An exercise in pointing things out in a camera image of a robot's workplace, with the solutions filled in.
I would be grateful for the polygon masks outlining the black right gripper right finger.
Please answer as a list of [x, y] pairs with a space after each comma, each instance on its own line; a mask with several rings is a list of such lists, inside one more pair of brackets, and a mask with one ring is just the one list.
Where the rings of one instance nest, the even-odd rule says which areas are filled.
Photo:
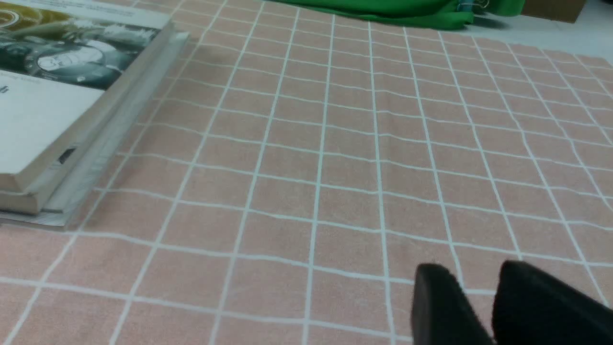
[[610, 345], [613, 312], [523, 261], [505, 261], [493, 302], [499, 345]]

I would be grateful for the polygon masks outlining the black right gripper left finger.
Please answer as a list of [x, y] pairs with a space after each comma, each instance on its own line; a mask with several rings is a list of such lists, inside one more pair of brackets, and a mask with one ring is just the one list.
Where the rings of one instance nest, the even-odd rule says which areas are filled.
[[412, 295], [415, 345], [492, 345], [456, 277], [443, 265], [419, 264]]

